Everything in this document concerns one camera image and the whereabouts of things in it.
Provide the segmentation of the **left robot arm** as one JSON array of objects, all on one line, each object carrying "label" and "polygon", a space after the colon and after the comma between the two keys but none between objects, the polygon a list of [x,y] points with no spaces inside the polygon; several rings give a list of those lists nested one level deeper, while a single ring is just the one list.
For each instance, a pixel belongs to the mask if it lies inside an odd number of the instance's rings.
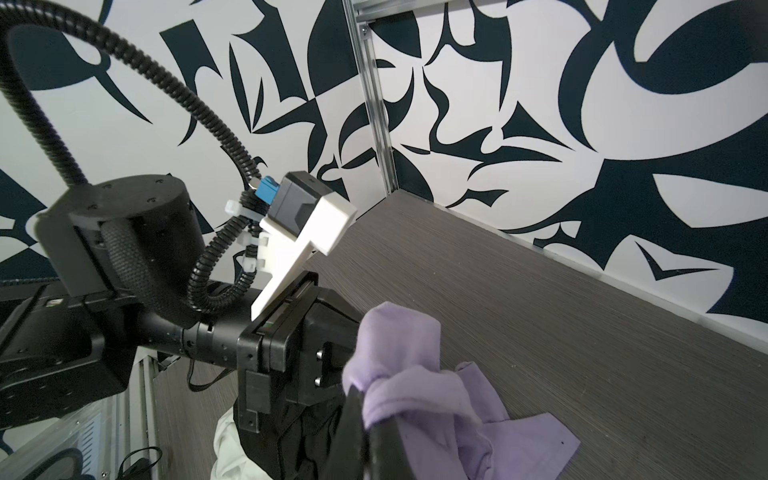
[{"label": "left robot arm", "polygon": [[147,347],[235,374],[247,457],[275,479],[319,478],[361,316],[304,265],[355,207],[291,172],[227,210],[205,244],[184,183],[163,175],[77,186],[47,210],[37,235],[56,278],[1,290],[2,428],[123,392]]}]

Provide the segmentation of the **purple cloth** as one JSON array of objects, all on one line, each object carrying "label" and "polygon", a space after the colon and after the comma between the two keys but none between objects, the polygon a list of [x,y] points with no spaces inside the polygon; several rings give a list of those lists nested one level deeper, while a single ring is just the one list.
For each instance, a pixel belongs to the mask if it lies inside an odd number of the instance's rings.
[{"label": "purple cloth", "polygon": [[385,302],[369,310],[342,373],[345,394],[362,396],[367,433],[398,427],[418,479],[555,479],[579,439],[555,416],[513,419],[473,362],[441,367],[441,324]]}]

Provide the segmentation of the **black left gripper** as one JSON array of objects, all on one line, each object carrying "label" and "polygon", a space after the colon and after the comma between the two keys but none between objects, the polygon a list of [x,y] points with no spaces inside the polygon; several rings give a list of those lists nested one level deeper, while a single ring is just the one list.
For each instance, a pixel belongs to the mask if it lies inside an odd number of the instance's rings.
[{"label": "black left gripper", "polygon": [[304,272],[240,334],[234,420],[246,456],[260,468],[272,434],[305,411],[321,418],[338,413],[323,479],[363,479],[367,449],[372,480],[415,479],[397,419],[374,424],[367,447],[364,395],[351,386],[345,401],[342,370],[361,319],[336,291],[319,286],[317,273]]}]

